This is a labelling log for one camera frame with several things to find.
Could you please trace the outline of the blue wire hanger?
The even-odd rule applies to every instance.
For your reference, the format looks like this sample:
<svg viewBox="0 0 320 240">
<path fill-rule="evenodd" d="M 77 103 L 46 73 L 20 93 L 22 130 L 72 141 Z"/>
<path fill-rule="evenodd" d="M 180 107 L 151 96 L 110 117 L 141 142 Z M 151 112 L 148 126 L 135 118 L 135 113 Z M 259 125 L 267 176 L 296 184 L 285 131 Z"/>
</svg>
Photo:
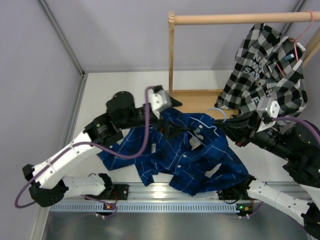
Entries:
<svg viewBox="0 0 320 240">
<path fill-rule="evenodd" d="M 215 111 L 221 112 L 221 113 L 223 114 L 223 120 L 222 120 L 222 122 L 225 123 L 225 122 L 227 121 L 227 114 L 226 114 L 222 109 L 220 109 L 220 108 L 218 108 L 218 107 L 211 107 L 211 108 L 208 108 L 207 110 L 208 110 L 208 111 L 215 110 Z M 202 122 L 201 120 L 199 120 L 199 119 L 197 119 L 197 118 L 190 117 L 190 119 L 198 122 L 200 125 L 206 127 L 207 129 L 213 129 L 213 133 L 214 133 L 217 137 L 220 136 L 220 135 L 217 133 L 217 129 L 218 129 L 218 128 L 214 125 L 214 123 L 215 123 L 215 121 L 216 121 L 215 118 L 213 118 L 213 121 L 212 121 L 213 124 L 210 125 L 210 126 L 208 126 L 207 124 L 205 124 L 204 122 Z"/>
</svg>

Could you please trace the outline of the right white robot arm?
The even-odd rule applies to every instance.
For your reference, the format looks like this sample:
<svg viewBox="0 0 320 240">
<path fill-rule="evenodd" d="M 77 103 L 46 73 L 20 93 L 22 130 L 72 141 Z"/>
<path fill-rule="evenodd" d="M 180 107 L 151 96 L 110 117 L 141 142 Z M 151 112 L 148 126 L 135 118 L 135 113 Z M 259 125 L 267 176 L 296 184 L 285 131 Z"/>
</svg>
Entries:
<svg viewBox="0 0 320 240">
<path fill-rule="evenodd" d="M 295 198 L 248 175 L 219 191 L 221 200 L 259 200 L 294 219 L 312 237 L 320 238 L 320 131 L 297 117 L 270 117 L 252 111 L 225 121 L 215 120 L 238 147 L 252 143 L 287 161 L 283 169 L 310 196 Z"/>
</svg>

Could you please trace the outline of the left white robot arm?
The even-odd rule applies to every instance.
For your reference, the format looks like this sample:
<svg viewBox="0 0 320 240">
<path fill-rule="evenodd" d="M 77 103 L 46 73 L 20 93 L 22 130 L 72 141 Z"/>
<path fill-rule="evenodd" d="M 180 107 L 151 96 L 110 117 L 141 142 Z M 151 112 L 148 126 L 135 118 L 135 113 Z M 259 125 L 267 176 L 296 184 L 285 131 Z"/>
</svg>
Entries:
<svg viewBox="0 0 320 240">
<path fill-rule="evenodd" d="M 42 163 L 27 164 L 22 172 L 34 203 L 50 207 L 65 198 L 84 196 L 92 200 L 106 200 L 113 195 L 114 185 L 106 173 L 74 178 L 67 174 L 92 155 L 105 151 L 120 159 L 132 160 L 147 148 L 150 126 L 155 126 L 166 139 L 172 138 L 186 127 L 166 123 L 163 112 L 180 107 L 182 103 L 170 96 L 160 85 L 149 86 L 144 92 L 145 104 L 137 108 L 133 95 L 120 91 L 106 102 L 106 112 L 96 117 L 68 145 Z M 122 131 L 144 127 L 143 142 L 135 154 L 125 155 L 111 150 L 111 146 L 124 136 Z"/>
</svg>

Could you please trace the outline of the blue plaid shirt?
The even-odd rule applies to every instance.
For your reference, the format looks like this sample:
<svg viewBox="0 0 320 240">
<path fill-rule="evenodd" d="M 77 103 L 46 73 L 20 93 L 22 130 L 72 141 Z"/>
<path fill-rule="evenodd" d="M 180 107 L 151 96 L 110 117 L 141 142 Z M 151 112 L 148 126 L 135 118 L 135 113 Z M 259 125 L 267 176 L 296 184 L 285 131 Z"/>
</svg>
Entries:
<svg viewBox="0 0 320 240">
<path fill-rule="evenodd" d="M 163 112 L 166 123 L 173 122 L 189 131 L 165 139 L 154 126 L 149 128 L 144 152 L 123 159 L 106 151 L 98 153 L 103 165 L 117 170 L 134 165 L 145 186 L 158 173 L 172 175 L 169 185 L 194 196 L 221 191 L 249 176 L 248 170 L 229 147 L 226 135 L 214 126 L 214 118 L 204 113 L 182 113 L 174 108 Z"/>
</svg>

